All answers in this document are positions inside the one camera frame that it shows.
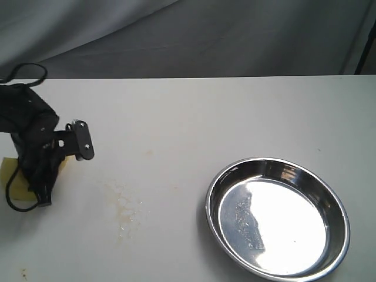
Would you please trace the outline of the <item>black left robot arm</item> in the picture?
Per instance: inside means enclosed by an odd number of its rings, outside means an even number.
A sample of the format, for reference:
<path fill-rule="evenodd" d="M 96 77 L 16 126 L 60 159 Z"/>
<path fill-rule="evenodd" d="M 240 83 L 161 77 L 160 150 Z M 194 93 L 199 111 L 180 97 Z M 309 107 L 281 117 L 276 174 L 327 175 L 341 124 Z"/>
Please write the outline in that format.
<path fill-rule="evenodd" d="M 1 161 L 1 186 L 8 205 L 29 212 L 52 203 L 52 189 L 66 164 L 59 147 L 59 116 L 28 85 L 1 86 L 1 132 L 8 133 L 18 156 Z"/>

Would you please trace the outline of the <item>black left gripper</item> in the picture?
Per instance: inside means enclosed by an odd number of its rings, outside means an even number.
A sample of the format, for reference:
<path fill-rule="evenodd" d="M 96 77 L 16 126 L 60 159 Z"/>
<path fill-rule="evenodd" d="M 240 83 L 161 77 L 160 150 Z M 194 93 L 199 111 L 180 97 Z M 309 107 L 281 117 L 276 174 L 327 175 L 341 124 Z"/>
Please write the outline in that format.
<path fill-rule="evenodd" d="M 26 128 L 11 134 L 22 174 L 34 187 L 38 207 L 52 204 L 52 190 L 59 166 L 65 160 L 56 141 L 58 122 L 59 117 L 55 113 L 39 113 Z"/>

